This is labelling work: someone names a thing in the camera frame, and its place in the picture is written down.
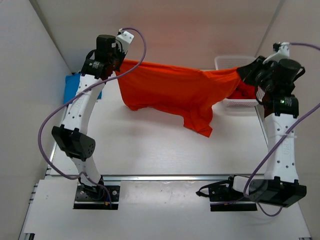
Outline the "blue t shirt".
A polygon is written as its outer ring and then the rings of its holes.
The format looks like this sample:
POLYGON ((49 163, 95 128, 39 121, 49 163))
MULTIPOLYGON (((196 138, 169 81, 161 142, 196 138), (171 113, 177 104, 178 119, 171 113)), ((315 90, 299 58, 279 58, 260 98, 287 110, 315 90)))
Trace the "blue t shirt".
POLYGON ((80 73, 76 73, 66 76, 63 104, 66 105, 66 103, 73 99, 78 93, 98 82, 101 82, 101 80, 89 74, 82 76, 80 73))

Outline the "orange t shirt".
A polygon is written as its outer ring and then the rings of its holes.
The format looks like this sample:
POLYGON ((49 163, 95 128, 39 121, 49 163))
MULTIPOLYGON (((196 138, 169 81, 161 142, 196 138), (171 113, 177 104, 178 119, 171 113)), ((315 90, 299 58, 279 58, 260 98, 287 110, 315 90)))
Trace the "orange t shirt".
POLYGON ((124 104, 132 111, 153 108, 183 118, 183 126, 210 137, 212 106, 226 98, 253 99, 255 88, 245 84, 235 68, 202 71, 143 62, 118 79, 124 104))

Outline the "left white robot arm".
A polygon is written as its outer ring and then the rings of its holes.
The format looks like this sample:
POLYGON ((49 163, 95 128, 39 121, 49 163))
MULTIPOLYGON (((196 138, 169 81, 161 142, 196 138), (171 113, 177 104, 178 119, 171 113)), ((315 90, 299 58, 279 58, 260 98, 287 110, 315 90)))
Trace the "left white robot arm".
POLYGON ((51 134, 58 147, 71 159, 78 171, 78 182, 83 188, 94 189, 102 181, 93 159, 96 142, 87 135, 89 120, 99 94, 114 71, 120 71, 134 36, 119 32, 117 36, 101 34, 96 48, 91 50, 79 72, 79 84, 67 114, 51 134))

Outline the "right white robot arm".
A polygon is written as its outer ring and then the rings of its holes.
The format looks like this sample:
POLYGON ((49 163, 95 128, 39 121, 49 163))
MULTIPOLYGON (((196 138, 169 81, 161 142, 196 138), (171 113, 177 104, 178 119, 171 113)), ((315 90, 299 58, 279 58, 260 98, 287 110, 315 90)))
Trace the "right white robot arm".
POLYGON ((293 94, 294 82, 305 73, 295 60, 283 58, 263 62, 263 57, 237 69, 244 83, 261 89, 258 101, 264 109, 268 153, 263 179, 236 175, 232 190, 252 202, 288 208, 307 194, 299 183, 295 166, 295 131, 299 101, 293 94))

